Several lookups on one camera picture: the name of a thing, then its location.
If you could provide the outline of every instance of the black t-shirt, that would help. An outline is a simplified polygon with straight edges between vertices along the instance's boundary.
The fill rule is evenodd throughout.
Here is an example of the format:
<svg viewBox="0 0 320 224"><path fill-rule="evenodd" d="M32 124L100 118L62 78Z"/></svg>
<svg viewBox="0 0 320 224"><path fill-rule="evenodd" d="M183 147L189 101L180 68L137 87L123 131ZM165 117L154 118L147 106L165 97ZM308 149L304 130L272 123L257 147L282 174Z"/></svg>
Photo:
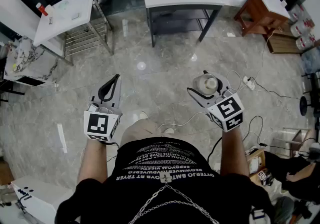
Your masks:
<svg viewBox="0 0 320 224"><path fill-rule="evenodd" d="M167 184L173 189L166 187L155 197L166 185L164 175L167 181L171 177ZM112 175L103 184L93 179L80 182L74 195L60 205L56 223L81 216L84 224L127 224L152 197L136 224L213 223L208 215L218 223L249 223L250 214L259 209L271 222L274 215L266 191L248 177L221 177L191 144L160 137L123 145Z"/></svg>

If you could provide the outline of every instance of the silver chain necklace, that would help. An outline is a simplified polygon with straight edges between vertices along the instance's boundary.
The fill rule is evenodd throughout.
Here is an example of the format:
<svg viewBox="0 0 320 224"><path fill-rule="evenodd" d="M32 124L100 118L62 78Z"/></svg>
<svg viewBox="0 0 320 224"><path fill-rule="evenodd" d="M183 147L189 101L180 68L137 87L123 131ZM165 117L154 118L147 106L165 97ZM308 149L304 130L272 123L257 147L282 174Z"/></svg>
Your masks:
<svg viewBox="0 0 320 224"><path fill-rule="evenodd" d="M177 194L183 196L189 203L187 202L181 202L181 201L177 201L177 200L174 200L174 201L168 201L168 202L165 202L163 204L160 204L160 205L157 205L155 207L152 207L150 208L149 210L146 210L145 211L145 208L147 207L148 204L150 204L150 202L157 197L157 195L163 191L165 188L168 188L168 189L171 189L173 190L174 192L176 192ZM149 198L147 200L147 202L144 204L144 206L141 207L140 211L137 213L137 215L133 218L132 221L129 222L129 224L133 224L136 222L137 219L139 219L140 217L142 217L143 215L157 209L157 208L160 208L162 206L166 206L166 205L169 205L169 204L182 204L182 205L187 205L187 206L192 206L192 207L195 207L196 209L198 209L203 215L205 215L207 218L209 218L211 220L212 223L214 224L219 224L219 222L217 222L216 220L212 219L210 214L205 210L203 209L202 207L198 206L196 203L194 203L189 197L187 197L185 194L183 194L182 192L180 192L179 190L176 190L174 189L173 187L171 187L170 185L168 185L168 183L165 183L165 185L160 188L157 192L155 192L151 198Z"/></svg>

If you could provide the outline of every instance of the chair wheel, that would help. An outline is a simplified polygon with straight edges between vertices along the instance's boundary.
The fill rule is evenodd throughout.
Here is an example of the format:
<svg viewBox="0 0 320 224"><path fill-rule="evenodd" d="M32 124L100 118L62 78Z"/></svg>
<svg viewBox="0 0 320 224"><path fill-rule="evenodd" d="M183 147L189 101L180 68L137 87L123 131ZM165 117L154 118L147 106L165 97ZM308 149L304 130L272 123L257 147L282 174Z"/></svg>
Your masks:
<svg viewBox="0 0 320 224"><path fill-rule="evenodd" d="M300 98L299 108L302 116L305 116L307 113L308 104L306 101L307 99L304 96Z"/></svg>

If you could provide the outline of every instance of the hand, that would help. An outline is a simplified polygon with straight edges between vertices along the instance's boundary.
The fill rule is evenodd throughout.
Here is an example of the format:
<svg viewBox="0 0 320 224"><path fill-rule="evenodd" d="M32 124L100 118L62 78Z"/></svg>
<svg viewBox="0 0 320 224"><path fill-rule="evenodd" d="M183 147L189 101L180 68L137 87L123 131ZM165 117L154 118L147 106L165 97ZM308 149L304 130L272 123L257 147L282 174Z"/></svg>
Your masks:
<svg viewBox="0 0 320 224"><path fill-rule="evenodd" d="M289 173L286 174L286 180L290 182L296 182L296 178L294 175L290 175Z"/></svg>

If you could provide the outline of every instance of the power strip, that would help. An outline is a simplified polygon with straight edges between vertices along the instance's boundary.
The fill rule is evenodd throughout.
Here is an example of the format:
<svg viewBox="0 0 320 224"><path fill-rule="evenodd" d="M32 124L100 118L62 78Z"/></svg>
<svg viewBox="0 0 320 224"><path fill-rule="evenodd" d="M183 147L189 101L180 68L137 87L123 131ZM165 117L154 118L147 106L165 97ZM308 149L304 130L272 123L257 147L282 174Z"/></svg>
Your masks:
<svg viewBox="0 0 320 224"><path fill-rule="evenodd" d="M246 86L248 88L250 88L252 91L254 91L256 85L254 83L252 83L251 80L248 81L248 77L247 76L244 76L243 78L244 78L243 79L244 84L246 84Z"/></svg>

